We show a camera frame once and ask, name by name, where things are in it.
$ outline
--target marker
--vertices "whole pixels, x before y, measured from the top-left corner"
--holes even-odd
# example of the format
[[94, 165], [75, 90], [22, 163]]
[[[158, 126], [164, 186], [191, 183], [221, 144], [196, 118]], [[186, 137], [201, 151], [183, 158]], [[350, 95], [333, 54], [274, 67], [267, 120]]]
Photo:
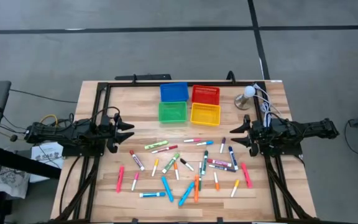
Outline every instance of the marker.
[[221, 167], [221, 166], [216, 166], [216, 165], [209, 165], [209, 167], [215, 168], [215, 169], [221, 169], [221, 170], [225, 170], [225, 171], [229, 171], [229, 172], [236, 172], [236, 170], [234, 169], [230, 169], [230, 168], [226, 168], [226, 167]]
[[152, 151], [152, 153], [158, 153], [158, 152], [163, 152], [163, 151], [167, 151], [167, 150], [170, 150], [170, 149], [176, 149], [178, 146], [170, 146], [170, 147], [166, 147], [166, 148], [163, 148], [163, 149], [159, 149], [159, 150], [155, 150], [155, 151]]
[[129, 153], [132, 155], [132, 158], [134, 158], [136, 164], [140, 167], [140, 170], [143, 171], [143, 170], [144, 170], [144, 166], [142, 165], [142, 163], [140, 162], [140, 160], [137, 158], [137, 156], [135, 155], [134, 151], [131, 150], [131, 151], [129, 151]]
[[216, 175], [216, 172], [214, 172], [214, 178], [215, 178], [215, 188], [216, 188], [216, 190], [219, 190], [219, 182], [218, 182], [218, 177]]
[[201, 139], [187, 139], [184, 140], [183, 142], [198, 142], [198, 141], [201, 141]]
[[165, 178], [164, 176], [161, 177], [162, 183], [164, 184], [165, 190], [167, 191], [168, 194], [168, 198], [170, 202], [173, 202], [173, 196], [171, 193], [171, 189], [169, 188], [168, 182], [167, 182], [167, 178]]
[[197, 143], [196, 146], [204, 146], [204, 145], [209, 145], [209, 144], [214, 144], [214, 141], [206, 141], [206, 142]]
[[230, 162], [216, 161], [214, 159], [207, 159], [207, 162], [217, 164], [217, 165], [221, 165], [221, 166], [231, 167]]
[[246, 164], [241, 162], [241, 168], [242, 168], [242, 171], [244, 172], [244, 175], [246, 177], [246, 182], [247, 182], [248, 188], [252, 188], [252, 181], [251, 181], [251, 178], [249, 178]]
[[136, 172], [136, 174], [135, 174], [135, 179], [134, 179], [134, 183], [132, 184], [131, 191], [134, 191], [134, 190], [135, 190], [135, 185], [136, 185], [136, 181], [137, 181], [138, 178], [139, 178], [139, 172]]
[[196, 182], [196, 185], [194, 186], [194, 202], [198, 202], [198, 174], [194, 177], [194, 181]]
[[179, 180], [178, 165], [176, 162], [173, 163], [173, 168], [175, 169], [175, 174], [177, 175], [177, 180]]
[[118, 181], [117, 181], [117, 189], [116, 192], [119, 193], [121, 191], [121, 184], [124, 178], [124, 166], [119, 167]]
[[201, 175], [205, 175], [206, 171], [206, 160], [208, 159], [208, 150], [204, 151], [204, 162], [203, 162], [203, 170], [201, 171]]
[[186, 162], [186, 160], [180, 158], [180, 162], [183, 163], [185, 166], [187, 166], [187, 168], [189, 168], [191, 171], [194, 171], [194, 169], [191, 167], [190, 164], [188, 164], [188, 163]]
[[198, 184], [198, 191], [201, 191], [201, 162], [200, 162], [200, 169], [199, 169], [199, 174], [198, 174], [198, 180], [199, 180], [199, 184]]
[[154, 177], [155, 171], [157, 170], [157, 166], [158, 166], [158, 159], [155, 159], [152, 177]]
[[237, 187], [239, 186], [239, 182], [240, 182], [240, 180], [237, 179], [237, 180], [236, 180], [236, 183], [234, 184], [234, 188], [233, 188], [233, 191], [231, 192], [230, 197], [233, 197], [233, 196], [234, 196], [234, 193], [236, 192]]
[[238, 170], [239, 167], [237, 166], [237, 161], [236, 161], [236, 158], [234, 158], [234, 152], [233, 152], [233, 148], [231, 146], [229, 146], [229, 152], [230, 152], [230, 156], [231, 156], [231, 161], [234, 164], [234, 169]]
[[164, 167], [164, 169], [162, 170], [162, 173], [165, 174], [169, 169], [171, 169], [171, 166], [173, 165], [173, 163], [179, 158], [179, 153], [177, 152], [173, 158], [171, 159], [171, 161], [169, 161], [169, 163]]
[[223, 137], [223, 139], [222, 139], [222, 144], [221, 144], [221, 154], [222, 154], [222, 152], [223, 152], [223, 147], [224, 147], [224, 143], [226, 142], [226, 138], [225, 137]]
[[144, 149], [148, 150], [148, 149], [153, 149], [155, 147], [159, 147], [159, 146], [163, 146], [168, 144], [168, 141], [162, 141], [162, 142], [157, 142], [148, 146], [145, 146]]
[[179, 201], [179, 206], [182, 206], [182, 205], [185, 203], [185, 201], [186, 201], [187, 197], [189, 196], [191, 190], [193, 190], [193, 187], [194, 187], [194, 181], [192, 181], [192, 182], [190, 183], [190, 185], [189, 185], [189, 187], [187, 188], [185, 194], [184, 194], [184, 195], [182, 196], [182, 198], [180, 199], [180, 201]]
[[165, 192], [147, 192], [147, 193], [140, 193], [139, 197], [164, 197]]

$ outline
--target green marker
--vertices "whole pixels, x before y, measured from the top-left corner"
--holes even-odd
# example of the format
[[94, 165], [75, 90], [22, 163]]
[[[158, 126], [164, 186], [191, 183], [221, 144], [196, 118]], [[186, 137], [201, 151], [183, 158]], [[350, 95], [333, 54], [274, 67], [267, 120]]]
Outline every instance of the green marker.
[[163, 146], [168, 144], [168, 141], [162, 141], [162, 142], [157, 142], [148, 146], [145, 146], [144, 149], [148, 150], [148, 149], [153, 149], [155, 147], [159, 147], [159, 146]]
[[198, 191], [201, 191], [201, 162], [200, 162], [200, 176], [198, 177]]
[[205, 150], [204, 152], [204, 162], [203, 162], [203, 170], [201, 171], [202, 175], [205, 175], [205, 170], [206, 170], [206, 160], [208, 159], [208, 151]]
[[179, 158], [179, 152], [177, 152], [173, 158], [171, 159], [171, 161], [169, 161], [169, 163], [164, 167], [164, 169], [162, 170], [162, 173], [165, 174], [169, 169], [171, 169], [171, 166], [173, 165], [173, 163]]

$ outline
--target table leg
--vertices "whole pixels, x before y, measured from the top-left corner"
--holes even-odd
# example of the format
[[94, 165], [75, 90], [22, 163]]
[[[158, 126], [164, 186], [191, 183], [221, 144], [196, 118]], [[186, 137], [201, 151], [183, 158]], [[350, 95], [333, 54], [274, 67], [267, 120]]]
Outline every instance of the table leg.
[[59, 168], [19, 156], [3, 149], [0, 149], [0, 165], [52, 179], [59, 179], [61, 171]]

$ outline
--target blue basket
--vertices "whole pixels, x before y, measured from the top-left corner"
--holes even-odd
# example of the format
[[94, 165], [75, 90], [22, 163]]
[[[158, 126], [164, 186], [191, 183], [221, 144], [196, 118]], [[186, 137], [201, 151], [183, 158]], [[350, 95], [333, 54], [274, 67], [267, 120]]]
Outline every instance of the blue basket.
[[187, 83], [163, 84], [160, 85], [160, 92], [162, 102], [178, 102], [189, 99]]

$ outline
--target black line on floor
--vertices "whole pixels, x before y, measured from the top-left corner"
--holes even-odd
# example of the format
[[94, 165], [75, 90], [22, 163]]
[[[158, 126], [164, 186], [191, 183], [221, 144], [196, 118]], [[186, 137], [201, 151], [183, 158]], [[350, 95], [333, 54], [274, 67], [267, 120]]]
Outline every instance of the black line on floor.
[[351, 26], [262, 26], [262, 31], [283, 31], [283, 30], [358, 30], [358, 25]]
[[192, 32], [192, 31], [239, 31], [253, 30], [251, 26], [204, 26], [204, 27], [128, 27], [96, 29], [31, 29], [0, 30], [0, 34], [98, 34], [131, 32]]
[[249, 12], [251, 14], [252, 27], [254, 28], [254, 35], [255, 35], [255, 41], [256, 41], [256, 47], [257, 47], [257, 50], [258, 50], [260, 65], [262, 67], [261, 68], [262, 69], [262, 77], [263, 77], [264, 80], [269, 80], [270, 75], [269, 75], [269, 70], [267, 68], [267, 62], [266, 62], [264, 46], [262, 44], [262, 38], [260, 36], [259, 25], [258, 25], [258, 20], [257, 20], [257, 17], [256, 17], [254, 1], [253, 0], [248, 0], [248, 6], [249, 6]]

